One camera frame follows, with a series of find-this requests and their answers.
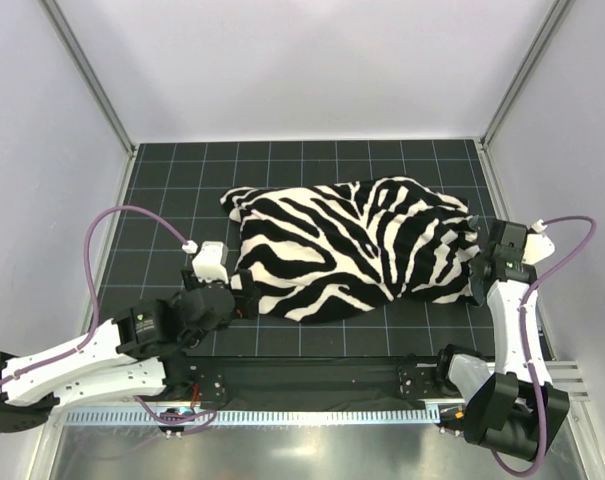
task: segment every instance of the zebra print fabric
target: zebra print fabric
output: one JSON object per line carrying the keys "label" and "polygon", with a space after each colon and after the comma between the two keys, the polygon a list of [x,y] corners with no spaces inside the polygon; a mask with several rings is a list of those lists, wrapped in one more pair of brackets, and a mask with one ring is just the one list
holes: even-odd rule
{"label": "zebra print fabric", "polygon": [[472,301],[477,219],[462,200],[411,178],[240,187],[220,202],[240,223],[237,268],[253,274],[261,314],[322,322],[402,297]]}

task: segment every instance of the grid line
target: grid line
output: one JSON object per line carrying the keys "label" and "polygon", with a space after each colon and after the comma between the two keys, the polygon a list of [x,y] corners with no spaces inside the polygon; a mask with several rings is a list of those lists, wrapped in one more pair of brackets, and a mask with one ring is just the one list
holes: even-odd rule
{"label": "grid line", "polygon": [[[229,188],[231,188],[233,185],[227,185],[225,187],[133,187],[133,188],[129,188],[129,192],[139,192],[139,191],[144,191],[144,190],[160,190],[160,191],[165,191],[165,190],[228,190]],[[424,185],[426,188],[440,188],[440,185]],[[469,188],[469,185],[447,185],[448,188]],[[489,187],[484,187],[484,186],[475,186],[478,191],[479,189],[483,189],[483,190],[487,190],[489,189]],[[269,188],[268,185],[263,185],[263,186],[257,186],[257,187],[253,187],[253,188]]]}
{"label": "grid line", "polygon": [[[273,145],[273,142],[269,142],[269,159],[266,162],[266,187],[267,188],[269,188],[269,177],[271,176],[271,148],[272,148],[272,145]],[[255,325],[255,356],[256,357],[258,356],[259,342],[260,342],[260,313],[258,312],[258,318],[256,320],[256,325]]]}
{"label": "grid line", "polygon": [[[375,160],[381,160],[381,161],[388,161],[388,160],[397,160],[397,158],[376,158]],[[424,162],[424,161],[428,161],[428,160],[433,160],[432,158],[407,158],[406,161],[407,162]],[[452,161],[452,162],[466,162],[467,159],[466,157],[464,158],[447,158],[447,160]],[[201,163],[204,160],[175,160],[174,163]],[[243,162],[266,162],[267,159],[266,158],[251,158],[251,159],[238,159],[238,163],[243,163]],[[281,162],[293,162],[294,160],[278,160]],[[314,159],[314,162],[332,162],[333,159],[332,158],[318,158],[318,159]],[[350,158],[349,159],[350,162],[368,162],[369,160],[366,158]],[[478,162],[478,164],[480,163],[480,161],[477,158],[472,158],[471,159],[472,162]],[[215,160],[216,163],[234,163],[235,160],[233,159],[226,159],[226,160]],[[144,162],[145,164],[154,164],[154,163],[168,163],[165,160],[146,160]]]}
{"label": "grid line", "polygon": [[[304,186],[304,142],[300,148],[300,186]],[[302,323],[298,323],[298,357],[302,356]]]}
{"label": "grid line", "polygon": [[[418,177],[426,172],[424,178],[430,180],[421,182],[425,186],[439,181],[439,185],[429,188],[461,189],[458,190],[460,196],[469,195],[470,203],[474,203],[478,213],[486,214],[490,207],[486,203],[487,187],[481,186],[483,174],[477,168],[477,161],[470,158],[470,148],[463,142],[446,144],[431,140],[232,142],[188,148],[180,144],[141,145],[127,195],[128,198],[133,196],[133,203],[140,206],[153,211],[164,210],[165,218],[177,228],[190,233],[191,237],[197,234],[198,243],[213,238],[225,239],[227,244],[235,241],[230,238],[230,218],[222,211],[218,200],[228,188],[242,186],[243,181],[256,188],[269,188],[276,184],[299,187],[309,182],[331,184],[366,180],[386,172],[406,175],[411,168],[412,174]],[[195,160],[195,156],[193,160],[185,159],[189,151],[194,155],[198,152],[198,159]],[[243,162],[254,162],[254,165]],[[284,165],[287,162],[293,172]],[[173,272],[182,267],[183,252],[177,247],[172,248],[170,237],[150,220],[123,213],[100,290],[104,312],[130,307],[140,297],[141,291],[145,296],[165,298],[164,295],[182,288],[179,276]],[[483,215],[485,223],[490,218],[493,216]],[[157,235],[152,241],[156,229]],[[237,244],[232,246],[229,256],[237,259]],[[427,309],[426,304],[419,302],[404,299],[396,302],[406,303],[375,309],[353,320],[338,318],[329,324],[301,325],[268,315],[260,315],[257,322],[239,320],[227,331],[219,335],[214,332],[207,337],[194,353],[225,356],[429,355],[449,342],[475,347],[479,351],[492,351],[492,325],[484,320],[484,312],[476,320],[473,307],[467,305],[443,309],[429,305]]]}
{"label": "grid line", "polygon": [[[169,171],[166,175],[166,188],[162,193],[162,201],[160,202],[160,210],[158,215],[162,215],[162,209],[164,208],[164,201],[166,200],[166,192],[169,187],[169,182],[171,181],[171,169],[173,168],[173,160],[175,159],[175,151],[177,150],[177,143],[173,147],[173,154],[171,155],[171,163],[169,163]],[[142,289],[140,290],[140,298],[144,296],[144,286],[146,285],[146,280],[149,276],[149,269],[151,268],[151,259],[153,258],[153,247],[155,246],[155,239],[158,236],[158,229],[160,228],[160,224],[156,222],[155,228],[153,229],[153,238],[151,239],[151,251],[149,252],[149,258],[146,262],[146,270],[144,271],[144,280],[142,280]]]}
{"label": "grid line", "polygon": [[[371,159],[371,141],[366,141],[367,153],[369,155],[369,173],[371,175],[371,180],[373,180],[373,160]],[[391,342],[389,341],[389,320],[386,312],[386,305],[382,306],[382,312],[384,314],[384,329],[386,334],[386,352],[387,355],[391,355]]]}
{"label": "grid line", "polygon": [[[338,142],[334,143],[335,148],[335,181],[336,183],[340,183],[340,153],[338,151]],[[342,350],[343,355],[346,357],[346,320],[342,319]]]}
{"label": "grid line", "polygon": [[473,183],[475,183],[475,189],[478,192],[478,200],[480,202],[480,209],[482,210],[482,216],[484,217],[484,226],[486,227],[487,234],[489,233],[489,223],[486,221],[486,210],[482,202],[482,195],[480,195],[480,187],[478,186],[478,179],[475,177],[475,171],[473,170],[473,163],[471,163],[471,154],[469,153],[469,146],[464,142],[464,148],[466,148],[466,156],[469,159],[469,166],[471,167],[471,175],[473,175]]}
{"label": "grid line", "polygon": [[[290,330],[293,329],[297,329],[299,328],[298,325],[269,325],[267,326],[263,326],[261,327],[262,329],[266,329],[266,328],[288,328]],[[250,329],[254,329],[256,328],[253,325],[233,325],[231,324],[229,326],[229,328],[250,328]],[[305,325],[304,328],[306,329],[312,329],[315,328],[317,330],[324,330],[324,329],[340,329],[342,330],[342,325],[314,325],[314,324],[310,324],[310,325]],[[431,328],[433,330],[468,330],[469,327],[461,327],[459,325],[432,325],[431,327],[415,327],[415,326],[411,326],[411,325],[406,325],[406,326],[401,326],[401,325],[390,325],[388,327],[389,330],[426,330],[427,328]],[[474,329],[477,330],[493,330],[493,327],[489,327],[487,325],[478,325],[478,326],[474,326],[472,327]],[[374,326],[366,326],[366,325],[349,325],[348,327],[349,330],[386,330],[387,327],[374,327]]]}
{"label": "grid line", "polygon": [[[144,158],[144,152],[146,151],[146,144],[142,145],[142,151],[140,152],[140,161]],[[135,166],[136,170],[135,170],[135,177],[133,178],[133,183],[135,184],[135,182],[138,179],[138,174],[140,173],[140,162],[136,162],[138,165]],[[119,228],[118,228],[118,237],[115,239],[115,245],[113,247],[113,249],[117,250],[118,245],[120,244],[120,237],[122,236],[122,230],[124,229],[124,221],[126,220],[126,214],[127,211],[124,210],[123,212],[120,212],[120,218],[118,219],[118,223]],[[113,269],[113,259],[111,260],[111,262],[109,263],[109,269],[106,273],[106,275],[104,276],[104,282],[103,282],[103,286],[108,285],[109,283],[109,278],[111,277],[111,270]]]}

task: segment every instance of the white connector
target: white connector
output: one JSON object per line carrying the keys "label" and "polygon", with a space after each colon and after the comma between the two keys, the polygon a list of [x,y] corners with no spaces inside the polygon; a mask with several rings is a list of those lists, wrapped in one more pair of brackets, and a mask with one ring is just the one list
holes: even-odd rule
{"label": "white connector", "polygon": [[526,236],[524,257],[522,261],[527,265],[535,265],[555,252],[555,245],[546,233],[529,233]]}
{"label": "white connector", "polygon": [[193,273],[200,282],[229,283],[229,274],[226,271],[226,245],[222,242],[204,242],[200,253],[191,262]]}
{"label": "white connector", "polygon": [[529,227],[535,233],[542,233],[546,230],[546,225],[544,225],[544,220],[538,220],[534,224]]}
{"label": "white connector", "polygon": [[195,255],[196,253],[198,253],[198,244],[195,243],[193,240],[188,240],[186,242],[186,245],[182,245],[182,250],[184,250],[184,252],[188,253],[189,255]]}

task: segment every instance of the metal frame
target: metal frame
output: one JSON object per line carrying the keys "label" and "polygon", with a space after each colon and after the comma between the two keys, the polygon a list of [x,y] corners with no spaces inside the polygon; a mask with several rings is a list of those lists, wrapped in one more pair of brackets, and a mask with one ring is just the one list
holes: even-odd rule
{"label": "metal frame", "polygon": [[500,129],[502,122],[506,118],[513,102],[519,95],[522,87],[526,83],[527,79],[531,76],[533,69],[540,60],[542,53],[549,44],[551,37],[557,31],[562,20],[564,19],[569,8],[573,4],[573,0],[555,0],[553,5],[549,9],[546,18],[542,22],[538,33],[533,40],[533,43],[526,52],[517,73],[511,80],[511,84],[506,91],[506,94],[502,98],[498,109],[493,114],[493,118],[489,122],[489,126],[482,137],[482,145],[490,145],[497,131]]}
{"label": "metal frame", "polygon": [[64,13],[58,5],[58,2],[56,0],[39,0],[39,2],[46,15],[49,17],[51,25],[53,25],[53,28],[60,37],[60,40],[67,48],[70,57],[73,59],[73,62],[78,69],[78,72],[80,75],[82,75],[86,86],[93,94],[93,97],[100,107],[100,110],[104,114],[104,117],[109,125],[111,125],[115,135],[118,137],[122,147],[128,155],[133,155],[134,144],[126,132],[124,125],[122,125],[122,122],[113,108],[113,105],[104,91],[104,88],[102,88],[100,80],[98,80],[97,75],[93,71],[89,60],[84,54],[84,51],[82,50],[78,39],[75,37],[69,22],[66,20]]}

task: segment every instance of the purple cable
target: purple cable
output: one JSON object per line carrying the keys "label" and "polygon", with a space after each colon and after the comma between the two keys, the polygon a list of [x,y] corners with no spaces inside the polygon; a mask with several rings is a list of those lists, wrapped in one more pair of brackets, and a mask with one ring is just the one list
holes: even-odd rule
{"label": "purple cable", "polygon": [[99,300],[98,300],[98,294],[95,291],[95,284],[93,283],[93,274],[91,272],[91,259],[90,259],[91,239],[93,238],[93,233],[95,232],[95,229],[97,228],[98,224],[102,220],[104,220],[106,217],[108,217],[109,215],[111,215],[115,212],[122,212],[122,211],[131,211],[131,212],[141,213],[142,215],[146,215],[147,217],[152,218],[153,220],[158,222],[160,225],[162,225],[164,228],[166,228],[169,232],[171,232],[182,243],[182,245],[187,244],[187,239],[184,238],[184,236],[173,225],[171,225],[169,222],[167,222],[165,219],[163,219],[159,215],[156,215],[155,213],[153,213],[145,208],[136,207],[135,205],[122,205],[122,206],[118,206],[118,207],[111,207],[111,208],[105,210],[104,212],[100,213],[95,218],[95,220],[93,220],[93,222],[91,222],[91,225],[89,225],[89,228],[84,237],[84,249],[83,249],[84,274],[86,276],[86,282],[89,287],[89,294],[91,297],[91,306],[93,309],[93,316],[91,318],[91,323],[90,323],[89,331],[86,335],[86,338],[73,349],[67,350],[66,352],[56,355],[54,357],[48,358],[46,360],[41,360],[41,361],[33,363],[27,367],[16,370],[14,372],[14,375],[8,375],[0,380],[0,387],[2,387],[7,382],[10,382],[11,380],[14,380],[15,378],[20,378],[20,376],[24,375],[25,373],[29,373],[38,368],[44,367],[46,365],[51,365],[52,363],[55,363],[55,362],[65,359],[67,357],[70,357],[74,353],[82,350],[85,346],[87,346],[91,342],[91,340],[95,336],[95,331],[98,328],[98,325],[100,322],[100,304],[99,304]]}
{"label": "purple cable", "polygon": [[[158,422],[162,422],[165,425],[181,425],[183,423],[192,422],[194,420],[197,420],[200,417],[203,417],[205,415],[210,415],[210,414],[213,414],[213,419],[215,419],[215,417],[217,416],[217,412],[215,410],[202,410],[199,413],[190,415],[188,417],[180,418],[179,420],[166,420],[166,419],[163,419],[161,416],[156,415],[155,412],[153,410],[151,410],[151,408],[146,403],[144,403],[144,400],[142,400],[140,397],[135,396],[133,398],[135,399],[136,402],[138,402],[140,405],[142,405],[142,408],[144,410],[146,410],[146,413],[151,415],[151,417],[154,420],[157,420]],[[174,415],[174,414],[169,414],[169,416],[172,418],[176,417],[176,415]]]}
{"label": "purple cable", "polygon": [[566,257],[560,260],[554,267],[552,267],[547,272],[544,272],[535,282],[531,284],[528,290],[525,292],[522,297],[522,301],[520,302],[519,307],[519,318],[520,318],[520,336],[522,337],[522,350],[524,350],[524,358],[527,361],[527,366],[529,369],[529,374],[531,375],[531,383],[533,384],[533,392],[535,393],[535,403],[538,410],[538,424],[540,430],[540,438],[538,442],[538,451],[535,455],[535,461],[533,464],[524,471],[513,470],[509,467],[504,460],[500,458],[497,452],[492,452],[493,457],[498,462],[498,464],[506,470],[506,472],[510,473],[514,477],[524,478],[533,475],[535,472],[539,470],[542,466],[542,462],[544,461],[544,456],[546,455],[546,444],[547,444],[547,425],[546,425],[546,408],[544,406],[544,396],[542,393],[542,386],[540,385],[540,380],[538,378],[537,372],[535,371],[535,367],[533,366],[532,360],[533,355],[531,354],[531,346],[529,342],[526,341],[527,332],[526,332],[526,308],[525,305],[529,301],[533,292],[535,292],[540,285],[546,281],[549,277],[555,274],[558,270],[564,267],[567,263],[573,260],[582,250],[586,247],[586,244],[591,241],[593,235],[595,235],[595,230],[597,229],[597,222],[585,215],[571,215],[567,217],[559,217],[554,218],[552,220],[547,220],[543,222],[546,225],[553,225],[554,223],[567,222],[571,220],[583,220],[585,222],[589,222],[591,224],[591,228],[589,232],[586,234],[584,239],[575,247]]}

